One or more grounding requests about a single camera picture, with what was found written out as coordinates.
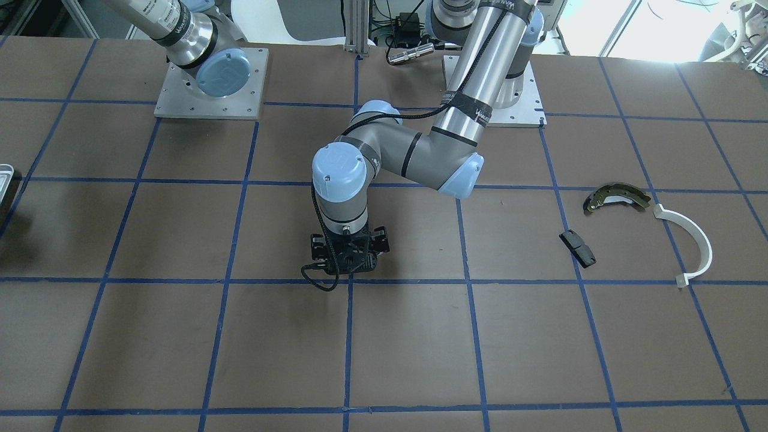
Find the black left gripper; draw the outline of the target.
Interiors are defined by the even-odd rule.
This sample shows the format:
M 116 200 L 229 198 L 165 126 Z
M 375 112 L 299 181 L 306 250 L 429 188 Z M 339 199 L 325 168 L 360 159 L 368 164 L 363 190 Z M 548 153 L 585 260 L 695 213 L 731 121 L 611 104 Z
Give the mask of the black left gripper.
M 329 232 L 329 239 L 334 247 L 334 257 L 326 245 L 326 238 L 321 233 L 313 233 L 310 246 L 313 263 L 310 269 L 322 269 L 326 274 L 353 274 L 370 272 L 377 266 L 377 257 L 390 252 L 386 227 L 370 230 L 365 225 L 357 233 L 338 235 Z

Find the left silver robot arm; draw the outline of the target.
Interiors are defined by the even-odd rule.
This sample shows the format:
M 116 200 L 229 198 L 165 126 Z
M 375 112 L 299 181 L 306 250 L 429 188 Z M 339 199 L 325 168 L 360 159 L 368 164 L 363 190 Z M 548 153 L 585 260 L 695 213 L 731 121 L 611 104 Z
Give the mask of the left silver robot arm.
M 312 161 L 313 204 L 321 233 L 311 236 L 313 262 L 337 277 L 372 271 L 389 251 L 384 227 L 368 226 L 368 186 L 381 170 L 466 199 L 482 170 L 477 145 L 502 86 L 530 57 L 540 33 L 535 1 L 431 1 L 426 30 L 461 53 L 428 133 L 401 123 L 391 104 L 363 104 L 334 142 Z

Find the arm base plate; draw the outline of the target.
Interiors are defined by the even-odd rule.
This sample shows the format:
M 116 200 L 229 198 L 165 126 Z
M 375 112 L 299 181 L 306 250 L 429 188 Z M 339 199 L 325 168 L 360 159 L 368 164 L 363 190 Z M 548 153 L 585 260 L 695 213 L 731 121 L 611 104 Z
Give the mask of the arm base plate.
M 431 134 L 454 136 L 476 145 L 488 127 L 543 127 L 545 113 L 535 83 L 516 64 L 515 51 L 445 56 L 445 91 Z
M 154 115 L 174 119 L 258 120 L 269 49 L 245 47 L 243 50 L 251 65 L 250 76 L 244 87 L 225 97 L 206 95 L 187 72 L 170 64 Z

